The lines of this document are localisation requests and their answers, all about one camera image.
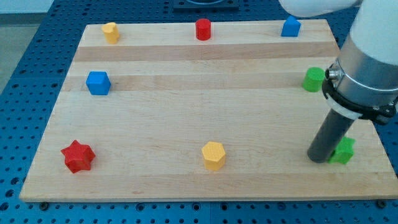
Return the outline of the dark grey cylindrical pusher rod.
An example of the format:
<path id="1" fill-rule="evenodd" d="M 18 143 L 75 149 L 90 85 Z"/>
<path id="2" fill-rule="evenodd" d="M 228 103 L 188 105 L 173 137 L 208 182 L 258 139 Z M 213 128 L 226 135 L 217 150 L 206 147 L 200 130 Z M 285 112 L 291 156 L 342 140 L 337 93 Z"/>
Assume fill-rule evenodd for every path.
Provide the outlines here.
<path id="1" fill-rule="evenodd" d="M 353 123 L 353 119 L 331 109 L 307 150 L 309 159 L 316 163 L 327 162 Z"/>

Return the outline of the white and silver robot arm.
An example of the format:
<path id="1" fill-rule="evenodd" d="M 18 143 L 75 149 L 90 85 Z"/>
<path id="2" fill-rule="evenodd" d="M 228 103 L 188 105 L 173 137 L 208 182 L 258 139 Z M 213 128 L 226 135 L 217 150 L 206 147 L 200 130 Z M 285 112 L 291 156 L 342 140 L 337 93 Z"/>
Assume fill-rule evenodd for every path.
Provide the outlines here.
<path id="1" fill-rule="evenodd" d="M 385 125 L 397 114 L 397 1 L 280 0 L 280 5 L 297 17 L 359 8 L 322 84 L 330 111 L 307 155 L 324 163 L 357 119 Z"/>

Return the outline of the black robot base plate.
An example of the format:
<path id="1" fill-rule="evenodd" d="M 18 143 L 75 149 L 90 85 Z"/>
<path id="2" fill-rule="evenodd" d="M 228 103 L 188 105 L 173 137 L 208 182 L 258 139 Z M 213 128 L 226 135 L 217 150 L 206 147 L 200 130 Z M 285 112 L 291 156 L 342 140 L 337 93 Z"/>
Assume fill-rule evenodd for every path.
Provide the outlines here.
<path id="1" fill-rule="evenodd" d="M 174 11 L 238 9 L 239 0 L 173 0 Z"/>

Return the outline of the black flange with white ring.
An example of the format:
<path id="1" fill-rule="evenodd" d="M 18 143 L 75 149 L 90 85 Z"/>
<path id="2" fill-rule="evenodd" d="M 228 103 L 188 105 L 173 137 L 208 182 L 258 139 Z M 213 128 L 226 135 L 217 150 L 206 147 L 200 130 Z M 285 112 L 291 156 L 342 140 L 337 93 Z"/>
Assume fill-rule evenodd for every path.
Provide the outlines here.
<path id="1" fill-rule="evenodd" d="M 396 96 L 352 81 L 337 63 L 326 69 L 322 92 L 331 109 L 348 119 L 385 125 L 397 114 Z"/>

